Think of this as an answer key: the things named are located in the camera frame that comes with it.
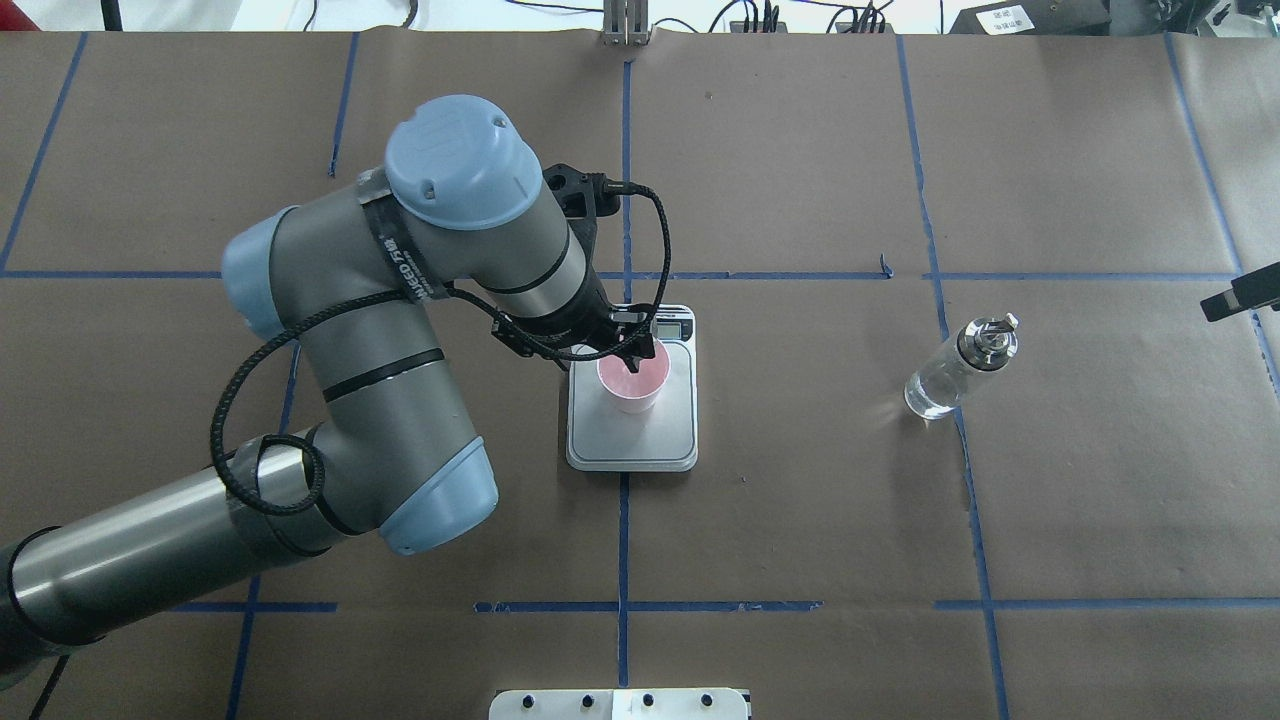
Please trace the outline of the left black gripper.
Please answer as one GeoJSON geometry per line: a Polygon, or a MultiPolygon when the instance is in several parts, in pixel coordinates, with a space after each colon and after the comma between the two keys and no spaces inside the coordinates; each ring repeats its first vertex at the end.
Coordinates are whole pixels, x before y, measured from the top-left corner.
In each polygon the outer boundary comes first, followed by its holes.
{"type": "Polygon", "coordinates": [[[492,334],[522,357],[544,357],[558,363],[581,363],[616,356],[621,366],[636,375],[646,360],[657,356],[649,304],[618,305],[600,288],[586,288],[564,307],[535,318],[498,313],[492,334]]]}

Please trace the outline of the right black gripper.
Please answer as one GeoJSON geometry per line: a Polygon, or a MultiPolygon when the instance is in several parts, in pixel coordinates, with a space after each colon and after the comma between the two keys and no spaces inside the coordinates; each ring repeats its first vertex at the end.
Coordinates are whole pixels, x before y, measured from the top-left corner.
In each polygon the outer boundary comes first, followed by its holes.
{"type": "Polygon", "coordinates": [[[1248,310],[1270,307],[1279,311],[1279,268],[1260,268],[1231,281],[1231,292],[1216,293],[1199,301],[1210,323],[1221,322],[1248,310]]]}

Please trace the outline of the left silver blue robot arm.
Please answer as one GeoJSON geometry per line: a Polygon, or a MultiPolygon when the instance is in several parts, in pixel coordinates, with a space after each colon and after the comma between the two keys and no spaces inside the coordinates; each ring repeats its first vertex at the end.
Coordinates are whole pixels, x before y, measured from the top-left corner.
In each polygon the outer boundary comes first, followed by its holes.
{"type": "Polygon", "coordinates": [[[3,551],[3,687],[138,621],[375,534],[412,556],[497,509],[486,442],[428,315],[480,313],[521,357],[567,369],[655,357],[653,299],[616,304],[596,223],[631,179],[547,165],[495,102],[428,100],[346,187],[227,246],[220,277],[259,346],[233,370],[202,469],[3,551]]]}

